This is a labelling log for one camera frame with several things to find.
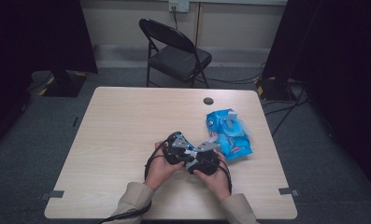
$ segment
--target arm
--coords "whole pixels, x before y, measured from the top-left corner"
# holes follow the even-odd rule
[[[218,152],[221,159],[220,166],[224,169],[227,167],[223,164],[225,157]],[[256,217],[252,212],[251,206],[244,194],[232,195],[228,187],[228,179],[223,170],[218,169],[214,175],[205,175],[202,172],[193,171],[203,182],[206,183],[209,190],[214,194],[216,199],[221,203],[226,219],[231,224],[256,224]]]
[[[161,144],[155,143],[155,147],[158,147]],[[150,169],[148,171],[147,178],[144,184],[132,182],[127,185],[127,190],[121,196],[121,199],[118,202],[118,208],[112,214],[112,216],[128,212],[132,209],[142,209],[146,207],[155,191],[166,181],[168,180],[173,173],[181,169],[183,162],[175,165],[171,165],[167,162],[160,148],[156,154],[155,159],[153,159],[150,164]],[[142,217],[134,217],[129,219],[115,220],[107,222],[109,224],[137,224],[141,222]]]

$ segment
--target hand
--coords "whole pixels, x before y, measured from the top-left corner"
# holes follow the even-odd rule
[[[162,142],[155,143],[155,148],[157,148]],[[144,184],[156,191],[166,180],[170,178],[170,176],[181,169],[184,165],[184,162],[180,162],[175,165],[171,165],[165,159],[162,148],[166,148],[167,144],[164,144],[159,150],[157,150],[156,156],[153,159],[152,163],[150,164],[150,169],[148,171],[147,179],[145,180]]]
[[[220,167],[228,171],[226,166],[223,164],[223,162],[225,162],[225,156],[220,152],[217,152],[217,154],[221,159]],[[205,182],[209,190],[214,194],[219,202],[222,202],[224,199],[231,196],[228,186],[228,178],[221,168],[218,168],[213,175],[205,175],[203,172],[198,170],[194,170],[193,173]]]

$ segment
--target person's left hand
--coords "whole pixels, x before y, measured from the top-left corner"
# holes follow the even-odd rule
[[[162,142],[155,143],[155,148],[157,148]],[[161,148],[156,152],[157,157],[153,159],[152,163],[150,164],[150,169],[148,171],[147,179],[145,180],[144,184],[156,191],[166,180],[170,178],[170,176],[181,169],[184,165],[184,162],[180,162],[175,165],[171,165],[164,157],[164,153],[162,151],[163,148],[166,148],[167,144],[162,145]]]

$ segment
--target table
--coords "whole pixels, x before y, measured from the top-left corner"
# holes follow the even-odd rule
[[[205,105],[210,97],[213,105]],[[47,218],[104,218],[128,182],[143,181],[154,143],[181,131],[193,144],[208,138],[206,114],[233,108],[250,129],[253,153],[228,162],[233,193],[244,193],[259,219],[292,219],[297,211],[255,91],[97,88],[50,198]],[[214,196],[181,170],[164,183],[145,219],[224,219]]]

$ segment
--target chair backrest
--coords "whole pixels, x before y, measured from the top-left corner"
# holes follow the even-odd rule
[[[139,27],[151,43],[153,38],[176,49],[193,54],[196,52],[193,42],[179,30],[150,19],[141,19]]]

